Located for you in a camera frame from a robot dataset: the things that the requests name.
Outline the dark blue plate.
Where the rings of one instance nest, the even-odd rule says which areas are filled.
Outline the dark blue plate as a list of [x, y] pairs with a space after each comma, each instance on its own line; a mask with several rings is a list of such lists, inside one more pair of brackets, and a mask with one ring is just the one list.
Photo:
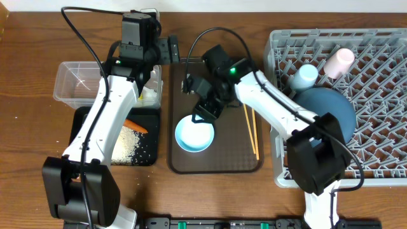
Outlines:
[[318, 116], [331, 113], [339, 121], [345, 143], [351, 140], [357, 120], [353, 105], [344, 95], [330, 88], [315, 87], [296, 95], [293, 101]]

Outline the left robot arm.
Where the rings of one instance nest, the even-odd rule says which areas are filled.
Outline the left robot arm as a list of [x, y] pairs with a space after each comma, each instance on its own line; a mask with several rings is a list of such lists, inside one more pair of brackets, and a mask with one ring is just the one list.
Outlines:
[[85, 228], [135, 228], [137, 213], [120, 202], [111, 171], [114, 145], [154, 66], [179, 62], [175, 36], [162, 37], [154, 8], [124, 12], [122, 35], [105, 61], [95, 101], [74, 140], [42, 167], [52, 217]]

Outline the wooden chopstick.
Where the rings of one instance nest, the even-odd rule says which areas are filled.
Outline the wooden chopstick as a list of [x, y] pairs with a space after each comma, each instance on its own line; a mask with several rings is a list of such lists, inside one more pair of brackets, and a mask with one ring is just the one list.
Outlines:
[[253, 137], [254, 137], [254, 147], [256, 153], [256, 160], [259, 160], [259, 149], [258, 149], [258, 135], [257, 135], [257, 126], [256, 126], [256, 114], [255, 110], [252, 108], [252, 123], [253, 123]]
[[253, 153], [256, 155], [256, 148], [255, 148], [254, 139], [253, 139], [253, 136], [252, 136], [252, 130], [251, 130], [251, 125], [250, 125], [250, 121], [249, 121], [249, 115], [248, 115], [247, 107], [246, 107], [245, 104], [243, 104], [243, 108], [244, 108], [247, 128], [248, 128], [248, 131], [249, 131], [249, 137], [250, 137], [250, 140], [251, 140], [252, 150], [253, 150]]

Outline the orange carrot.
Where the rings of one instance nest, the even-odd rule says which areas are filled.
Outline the orange carrot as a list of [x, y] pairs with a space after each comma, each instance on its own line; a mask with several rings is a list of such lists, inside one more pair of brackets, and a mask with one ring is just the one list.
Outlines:
[[125, 122], [123, 123], [123, 126], [129, 128], [131, 130], [134, 130], [136, 132], [142, 133], [142, 134], [148, 133], [148, 131], [144, 127], [134, 123], [133, 121], [131, 121], [129, 119], [125, 120]]

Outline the pink cup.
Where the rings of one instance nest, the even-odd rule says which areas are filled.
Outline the pink cup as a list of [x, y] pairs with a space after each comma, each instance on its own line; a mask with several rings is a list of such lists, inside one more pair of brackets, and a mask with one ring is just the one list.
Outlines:
[[348, 48], [340, 48], [324, 64], [323, 70], [325, 75], [337, 79], [345, 74], [355, 60], [355, 55]]

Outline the white rice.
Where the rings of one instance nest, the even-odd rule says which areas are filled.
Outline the white rice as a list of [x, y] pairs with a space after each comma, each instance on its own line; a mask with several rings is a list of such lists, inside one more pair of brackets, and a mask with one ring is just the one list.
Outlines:
[[122, 127], [114, 145], [112, 165], [147, 165], [152, 161], [148, 147], [148, 134]]

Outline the light blue cup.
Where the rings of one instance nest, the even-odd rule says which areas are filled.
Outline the light blue cup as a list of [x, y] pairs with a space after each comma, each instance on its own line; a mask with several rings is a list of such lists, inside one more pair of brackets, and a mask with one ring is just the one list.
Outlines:
[[317, 68], [311, 64], [302, 65], [289, 82], [289, 88], [295, 92], [303, 92], [312, 88], [319, 75]]

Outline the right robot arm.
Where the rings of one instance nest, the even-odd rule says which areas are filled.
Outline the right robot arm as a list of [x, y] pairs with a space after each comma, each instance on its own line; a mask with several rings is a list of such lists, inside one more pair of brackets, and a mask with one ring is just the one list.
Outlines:
[[339, 222], [336, 194], [351, 161], [338, 119], [293, 102], [250, 57], [235, 61], [217, 45], [203, 59], [213, 79], [185, 73], [182, 84], [184, 93], [200, 98], [194, 110], [199, 122], [215, 121], [234, 100], [253, 108], [286, 142], [289, 171], [305, 192], [305, 223], [310, 228], [334, 228]]

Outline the light blue bowl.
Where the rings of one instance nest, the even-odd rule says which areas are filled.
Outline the light blue bowl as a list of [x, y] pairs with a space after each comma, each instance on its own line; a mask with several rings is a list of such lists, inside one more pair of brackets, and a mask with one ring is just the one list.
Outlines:
[[192, 114], [182, 118], [174, 131], [176, 143], [185, 151], [198, 153], [207, 149], [215, 136], [211, 123], [193, 123]]

